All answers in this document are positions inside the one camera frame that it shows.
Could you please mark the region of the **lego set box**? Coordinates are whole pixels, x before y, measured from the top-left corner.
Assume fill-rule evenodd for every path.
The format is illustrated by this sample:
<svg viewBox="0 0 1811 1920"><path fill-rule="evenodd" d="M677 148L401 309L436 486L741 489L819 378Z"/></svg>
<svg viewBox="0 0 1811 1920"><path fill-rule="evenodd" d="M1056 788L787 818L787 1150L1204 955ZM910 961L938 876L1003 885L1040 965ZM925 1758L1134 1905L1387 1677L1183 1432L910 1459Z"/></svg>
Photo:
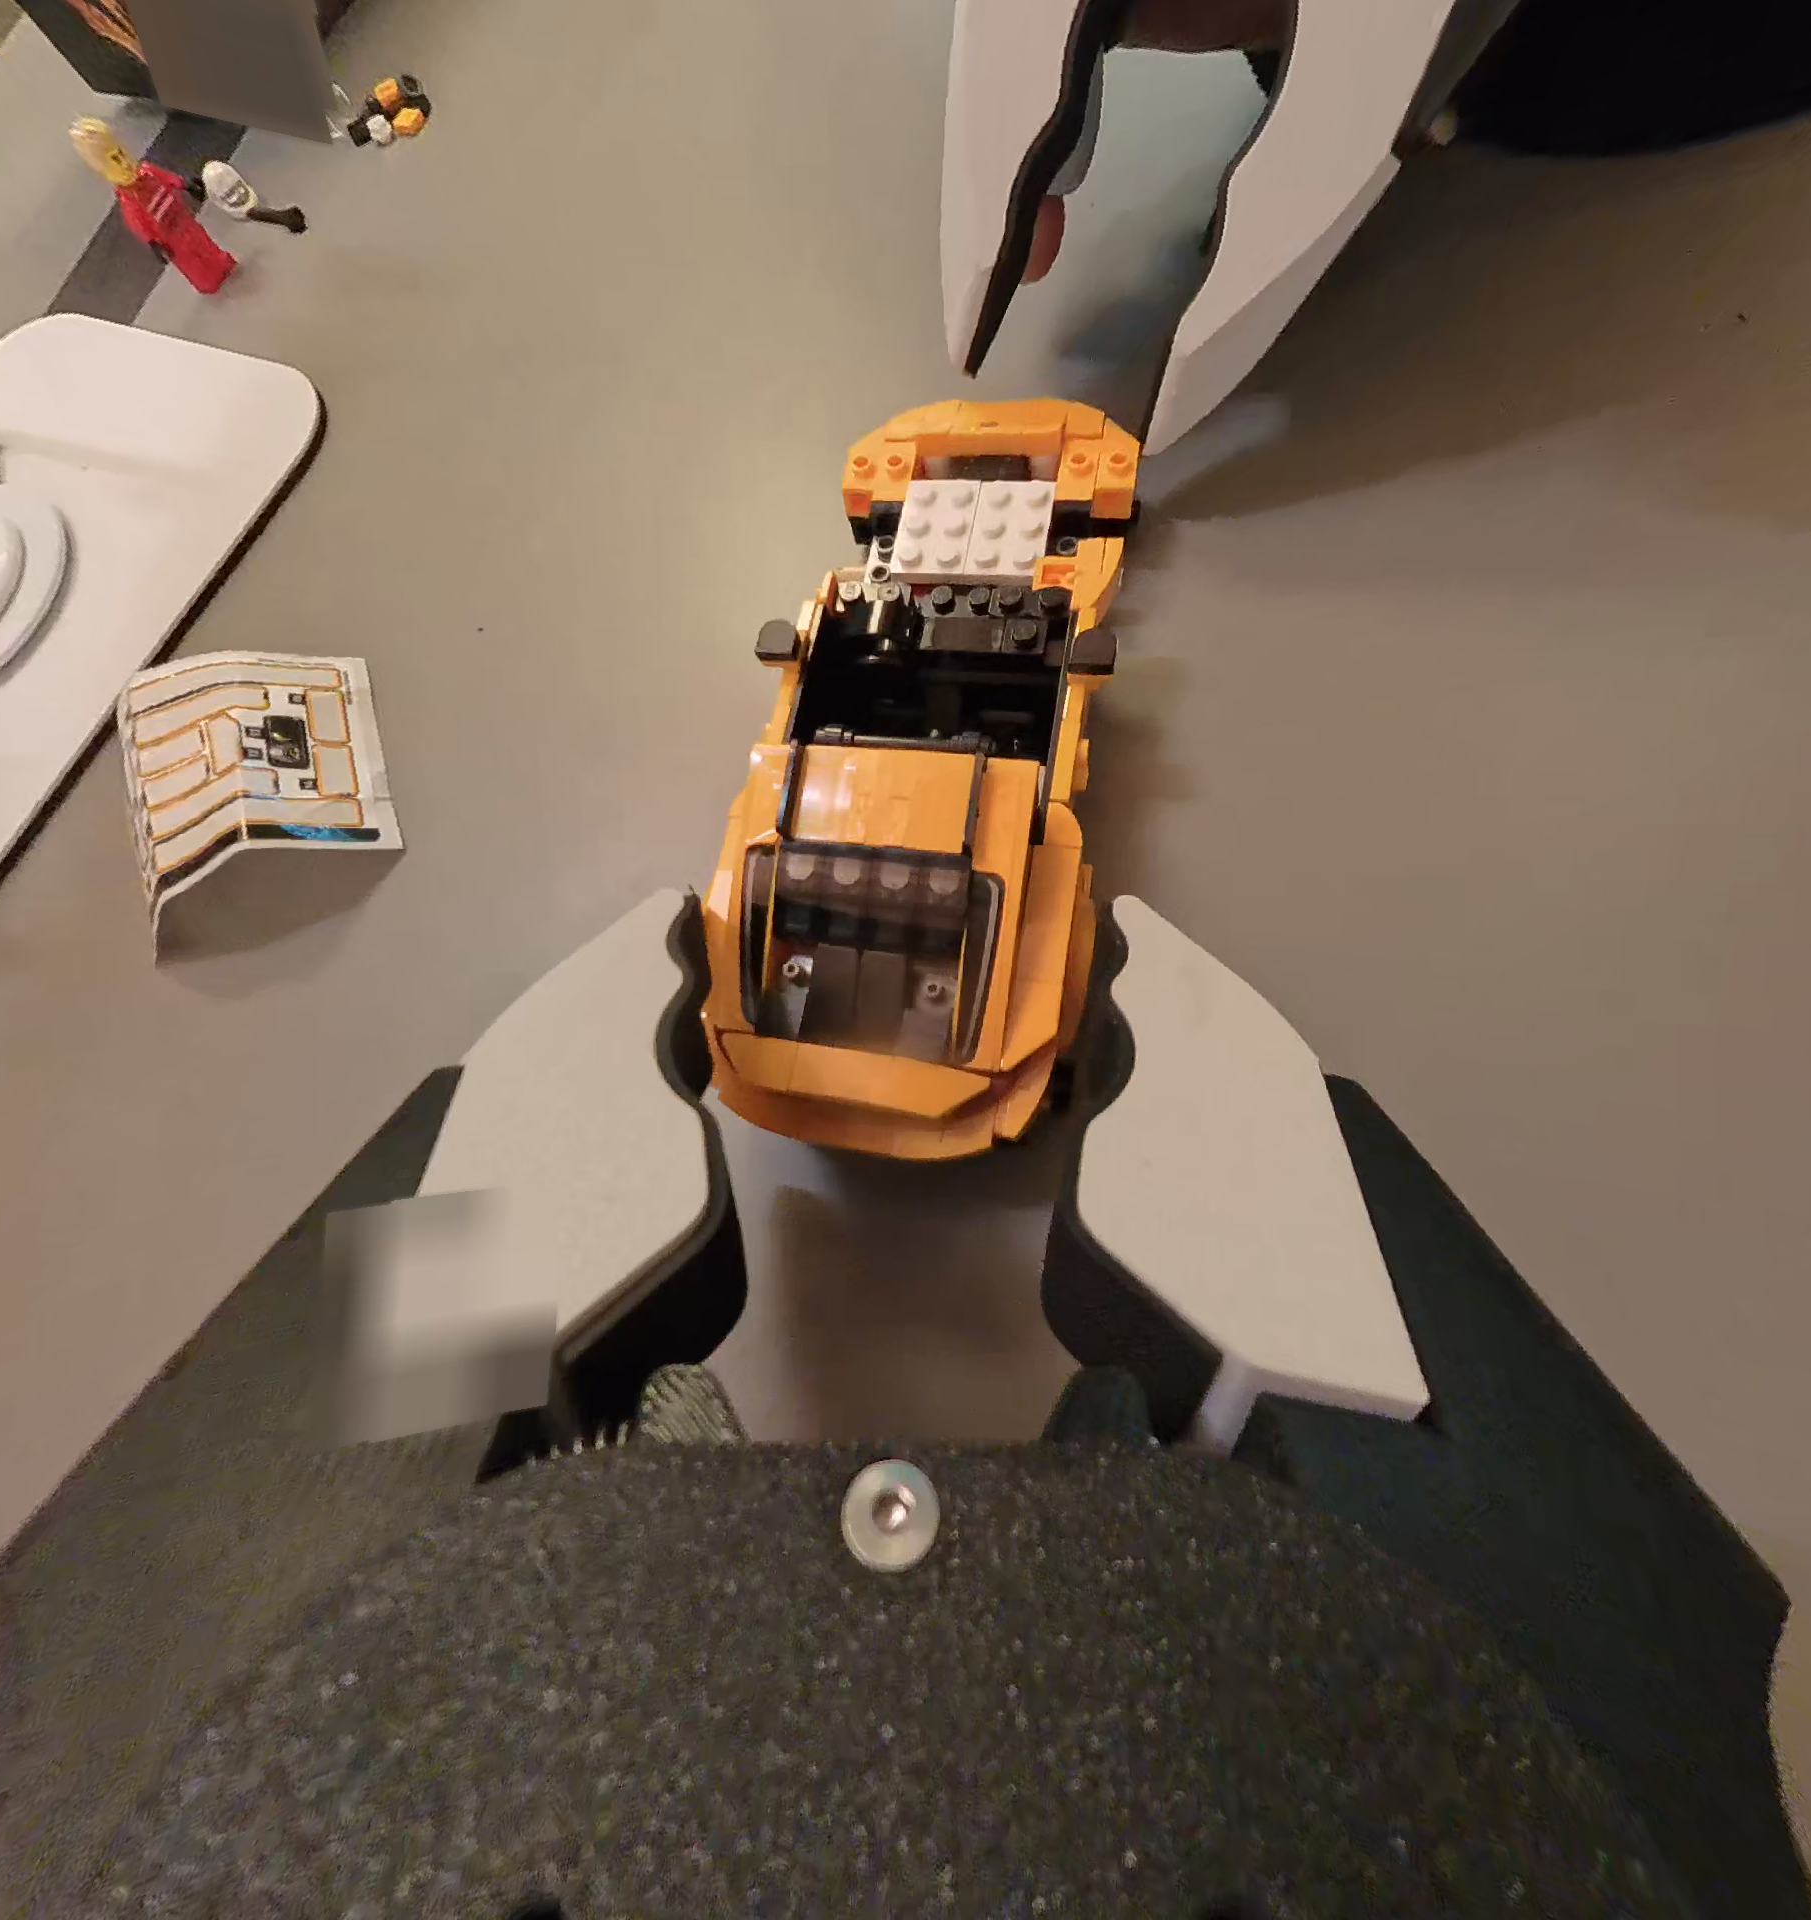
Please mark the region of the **lego set box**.
<svg viewBox="0 0 1811 1920"><path fill-rule="evenodd" d="M95 94L293 139L334 139L328 36L347 3L21 3Z"/></svg>

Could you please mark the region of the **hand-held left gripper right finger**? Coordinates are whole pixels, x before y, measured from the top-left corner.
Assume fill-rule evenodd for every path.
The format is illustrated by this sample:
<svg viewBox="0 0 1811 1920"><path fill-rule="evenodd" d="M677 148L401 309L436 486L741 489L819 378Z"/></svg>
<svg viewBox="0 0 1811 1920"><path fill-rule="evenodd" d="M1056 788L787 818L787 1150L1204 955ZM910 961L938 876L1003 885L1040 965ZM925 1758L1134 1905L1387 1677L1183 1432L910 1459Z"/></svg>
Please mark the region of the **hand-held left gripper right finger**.
<svg viewBox="0 0 1811 1920"><path fill-rule="evenodd" d="M1144 1395L1160 1442L1231 1450L1281 1398L1430 1404L1324 1072L1276 1008L1137 897L1099 915L1044 1313Z"/></svg>

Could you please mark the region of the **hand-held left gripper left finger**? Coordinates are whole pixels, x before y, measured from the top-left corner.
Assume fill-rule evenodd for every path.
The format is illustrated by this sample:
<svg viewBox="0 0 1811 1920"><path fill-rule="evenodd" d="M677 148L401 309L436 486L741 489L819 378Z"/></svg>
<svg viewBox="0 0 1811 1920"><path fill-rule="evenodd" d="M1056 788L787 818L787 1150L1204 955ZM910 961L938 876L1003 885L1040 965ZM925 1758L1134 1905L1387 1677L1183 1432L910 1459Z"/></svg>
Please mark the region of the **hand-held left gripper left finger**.
<svg viewBox="0 0 1811 1920"><path fill-rule="evenodd" d="M702 911L652 894L520 996L466 1056L423 1197L475 1201L468 1301L532 1335L532 1385L637 1401L711 1356L749 1272L702 1097Z"/></svg>

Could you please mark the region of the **red lego minifigure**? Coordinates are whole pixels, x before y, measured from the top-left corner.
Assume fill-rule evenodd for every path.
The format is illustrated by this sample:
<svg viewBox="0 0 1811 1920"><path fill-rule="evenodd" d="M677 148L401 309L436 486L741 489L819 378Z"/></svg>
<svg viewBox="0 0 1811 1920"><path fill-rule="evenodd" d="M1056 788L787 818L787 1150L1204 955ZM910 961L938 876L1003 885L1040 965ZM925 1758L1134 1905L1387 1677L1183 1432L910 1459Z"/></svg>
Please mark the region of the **red lego minifigure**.
<svg viewBox="0 0 1811 1920"><path fill-rule="evenodd" d="M216 295L238 271L197 218L202 190L170 170L131 152L114 129L95 117L70 125L70 143L86 166L117 199L125 228L161 265L173 267L202 297Z"/></svg>

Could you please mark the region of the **small black white lego piece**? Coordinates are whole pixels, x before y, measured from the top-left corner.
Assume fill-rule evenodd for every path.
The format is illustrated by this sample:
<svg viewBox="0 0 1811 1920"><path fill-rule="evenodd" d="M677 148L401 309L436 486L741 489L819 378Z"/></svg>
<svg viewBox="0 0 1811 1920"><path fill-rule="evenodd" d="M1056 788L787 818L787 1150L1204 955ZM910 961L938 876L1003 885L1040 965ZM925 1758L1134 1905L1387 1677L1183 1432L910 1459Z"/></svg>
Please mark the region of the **small black white lego piece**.
<svg viewBox="0 0 1811 1920"><path fill-rule="evenodd" d="M278 228L306 234L309 218L298 204L269 204L266 199L226 160L209 160L200 168L205 204L238 224Z"/></svg>

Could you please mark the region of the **yellow lego car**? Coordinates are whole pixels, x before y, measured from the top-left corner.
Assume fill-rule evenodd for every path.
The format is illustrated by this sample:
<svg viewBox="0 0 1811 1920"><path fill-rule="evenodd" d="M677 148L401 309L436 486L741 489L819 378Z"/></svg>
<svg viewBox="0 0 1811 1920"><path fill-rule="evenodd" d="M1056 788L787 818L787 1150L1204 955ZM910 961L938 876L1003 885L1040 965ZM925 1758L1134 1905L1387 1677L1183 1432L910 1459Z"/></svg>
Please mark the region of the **yellow lego car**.
<svg viewBox="0 0 1811 1920"><path fill-rule="evenodd" d="M950 399L848 447L854 542L762 629L772 717L702 900L718 1097L819 1148L956 1163L1073 1064L1076 807L1141 447L1073 399Z"/></svg>

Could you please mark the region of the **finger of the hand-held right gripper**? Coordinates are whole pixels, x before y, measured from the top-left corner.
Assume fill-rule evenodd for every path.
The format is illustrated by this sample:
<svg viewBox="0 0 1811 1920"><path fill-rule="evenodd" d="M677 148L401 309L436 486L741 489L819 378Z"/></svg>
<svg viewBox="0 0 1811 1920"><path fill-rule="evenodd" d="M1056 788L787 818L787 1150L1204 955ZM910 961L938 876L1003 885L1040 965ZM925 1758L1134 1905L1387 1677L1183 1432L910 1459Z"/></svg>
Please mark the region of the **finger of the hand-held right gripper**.
<svg viewBox="0 0 1811 1920"><path fill-rule="evenodd" d="M1398 175L1398 139L1452 3L1301 3L1273 94L1223 179L1205 280L1157 382L1148 453L1200 426L1273 350Z"/></svg>
<svg viewBox="0 0 1811 1920"><path fill-rule="evenodd" d="M1124 3L957 3L941 162L941 299L952 364L982 369L1045 194L1069 199L1099 131Z"/></svg>

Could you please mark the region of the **white sticker sheet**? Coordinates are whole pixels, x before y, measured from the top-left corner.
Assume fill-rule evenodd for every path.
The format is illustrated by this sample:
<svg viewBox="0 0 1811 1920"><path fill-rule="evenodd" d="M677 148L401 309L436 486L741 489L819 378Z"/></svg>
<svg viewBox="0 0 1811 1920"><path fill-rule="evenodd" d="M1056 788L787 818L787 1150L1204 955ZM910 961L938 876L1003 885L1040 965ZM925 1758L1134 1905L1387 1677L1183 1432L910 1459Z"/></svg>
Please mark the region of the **white sticker sheet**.
<svg viewBox="0 0 1811 1920"><path fill-rule="evenodd" d="M329 922L405 851L363 658L173 659L121 689L117 725L159 966Z"/></svg>

